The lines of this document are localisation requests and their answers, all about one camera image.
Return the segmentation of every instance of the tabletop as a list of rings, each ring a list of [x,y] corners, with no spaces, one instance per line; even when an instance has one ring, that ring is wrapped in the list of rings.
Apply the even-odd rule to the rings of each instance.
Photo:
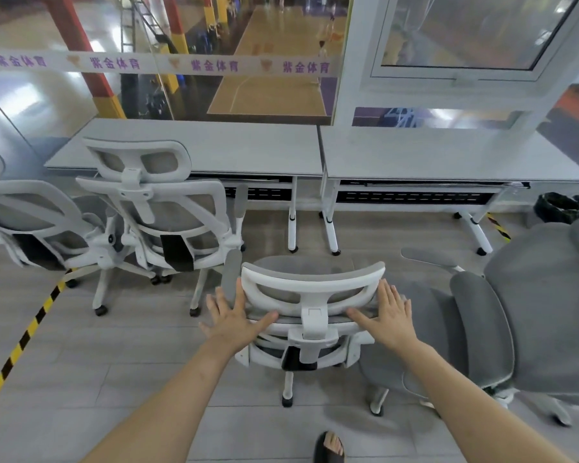
[[[189,152],[193,172],[322,175],[314,125],[94,118],[49,159],[45,167],[96,168],[82,138],[176,140]]]
[[[579,182],[579,165],[537,132],[321,127],[330,178]]]

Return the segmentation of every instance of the gray tile floor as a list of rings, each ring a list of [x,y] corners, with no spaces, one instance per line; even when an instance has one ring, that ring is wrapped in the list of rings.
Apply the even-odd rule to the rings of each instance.
[[[497,215],[512,236],[516,215]],[[250,211],[244,224],[247,261],[285,254],[286,212]],[[487,257],[448,214],[339,212],[335,226],[348,268],[379,260],[399,275],[448,289],[448,275],[400,257],[403,246],[438,248],[480,272]],[[488,222],[495,247],[505,242]],[[298,214],[299,254],[331,256],[315,212]],[[23,270],[0,247],[0,368],[60,273]],[[161,388],[203,341],[188,303],[197,275],[151,286],[116,273],[108,316],[91,310],[94,277],[60,295],[0,392],[0,462],[76,462],[109,430]],[[217,278],[212,278],[211,290]],[[307,463],[316,437],[337,431],[349,461],[380,463],[463,460],[444,423],[406,397],[391,395],[385,415],[372,417],[368,385],[355,368],[297,373],[294,407],[280,405],[283,373],[230,363],[206,411],[191,460]],[[579,408],[572,429],[534,414],[522,399],[512,406],[534,428],[579,458]]]

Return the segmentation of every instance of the foot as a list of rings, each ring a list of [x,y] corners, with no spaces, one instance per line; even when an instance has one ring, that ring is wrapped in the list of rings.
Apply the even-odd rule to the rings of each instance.
[[[331,431],[319,436],[313,453],[314,463],[342,463],[345,461],[345,450],[341,439]]]

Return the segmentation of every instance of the left forearm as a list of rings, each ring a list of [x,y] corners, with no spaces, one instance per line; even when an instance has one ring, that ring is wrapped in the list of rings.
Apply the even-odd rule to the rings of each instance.
[[[206,342],[165,387],[98,444],[82,463],[184,463],[231,354]]]

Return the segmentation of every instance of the orange court floor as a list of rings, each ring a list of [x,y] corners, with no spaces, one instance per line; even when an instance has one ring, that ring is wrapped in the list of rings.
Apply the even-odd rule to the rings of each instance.
[[[329,41],[329,17],[305,14],[300,6],[258,5],[249,20],[236,55],[316,57],[326,40],[328,56],[340,55],[347,17],[337,16]],[[224,77],[208,114],[326,116],[316,77]]]

